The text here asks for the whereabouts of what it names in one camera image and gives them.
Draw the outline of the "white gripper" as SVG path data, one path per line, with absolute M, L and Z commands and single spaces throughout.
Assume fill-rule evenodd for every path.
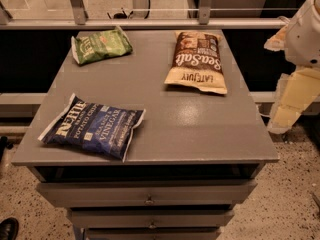
M 284 134 L 320 95 L 320 0 L 306 0 L 287 26 L 264 44 L 269 51 L 284 49 L 287 61 L 300 66 L 282 74 L 276 88 L 267 130 Z

